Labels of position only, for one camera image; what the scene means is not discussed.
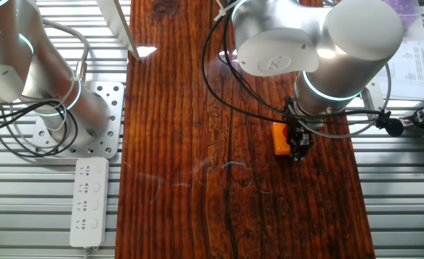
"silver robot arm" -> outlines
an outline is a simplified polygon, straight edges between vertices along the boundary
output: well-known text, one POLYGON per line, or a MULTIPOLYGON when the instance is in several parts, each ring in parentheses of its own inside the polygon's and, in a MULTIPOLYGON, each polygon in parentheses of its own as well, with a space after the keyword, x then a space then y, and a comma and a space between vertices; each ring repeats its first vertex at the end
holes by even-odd
MULTIPOLYGON (((75 145, 85 145, 99 136, 109 123, 109 108, 97 94, 84 87, 45 33, 34 0, 0 0, 0 102, 16 99, 57 99, 78 122, 75 145)), ((51 107, 36 110, 49 129, 63 124, 51 107)), ((68 121, 67 145, 75 134, 68 121)), ((59 141, 63 128, 50 131, 59 141)))
POLYGON ((298 111, 339 112, 396 53, 403 27, 380 0, 344 0, 333 8, 296 0, 242 0, 231 15, 239 65, 254 76, 302 71, 298 111))

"orange object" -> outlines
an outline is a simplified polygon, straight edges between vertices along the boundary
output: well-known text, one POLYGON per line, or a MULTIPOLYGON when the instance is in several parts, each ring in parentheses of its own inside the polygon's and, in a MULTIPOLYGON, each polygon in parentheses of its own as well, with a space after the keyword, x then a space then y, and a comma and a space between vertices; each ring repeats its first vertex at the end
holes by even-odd
POLYGON ((287 144, 286 133, 287 125, 284 123, 273 122, 271 126, 272 141, 275 145, 276 155, 289 155, 290 146, 287 144))

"white power strip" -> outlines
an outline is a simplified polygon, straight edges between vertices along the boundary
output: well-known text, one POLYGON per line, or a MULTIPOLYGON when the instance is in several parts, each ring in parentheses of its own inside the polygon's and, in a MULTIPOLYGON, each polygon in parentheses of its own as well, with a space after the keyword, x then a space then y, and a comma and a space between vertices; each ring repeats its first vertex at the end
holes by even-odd
POLYGON ((70 228, 72 247, 93 247, 103 243, 108 182, 107 159, 81 158, 76 161, 70 228))

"wooden tabletop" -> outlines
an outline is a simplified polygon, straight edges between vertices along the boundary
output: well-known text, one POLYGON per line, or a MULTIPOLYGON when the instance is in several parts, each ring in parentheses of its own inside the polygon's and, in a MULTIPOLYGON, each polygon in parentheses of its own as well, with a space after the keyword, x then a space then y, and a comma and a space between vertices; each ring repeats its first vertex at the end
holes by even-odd
MULTIPOLYGON (((314 137, 293 162, 274 154, 271 122, 207 92, 201 49, 217 14, 212 0, 132 0, 135 40, 156 50, 129 64, 116 259, 374 258, 350 140, 314 137)), ((239 89, 220 38, 221 28, 206 57, 214 91, 279 119, 239 89)), ((246 79, 281 108, 295 76, 246 79)), ((324 130, 349 131, 337 122, 324 130)))

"perforated metal plate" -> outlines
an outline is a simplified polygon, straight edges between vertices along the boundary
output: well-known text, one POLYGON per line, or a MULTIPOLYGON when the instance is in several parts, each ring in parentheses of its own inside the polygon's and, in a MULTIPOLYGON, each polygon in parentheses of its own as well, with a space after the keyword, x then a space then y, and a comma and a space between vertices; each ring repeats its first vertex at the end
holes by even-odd
MULTIPOLYGON (((82 146, 71 146, 68 150, 60 153, 60 158, 89 158, 93 156, 112 158, 118 149, 119 128, 124 100, 124 86, 122 83, 113 82, 86 82, 86 88, 100 95, 109 106, 110 120, 106 130, 92 143, 82 146)), ((42 121, 37 117, 33 132, 33 144, 36 146, 55 146, 57 142, 50 136, 42 121)))

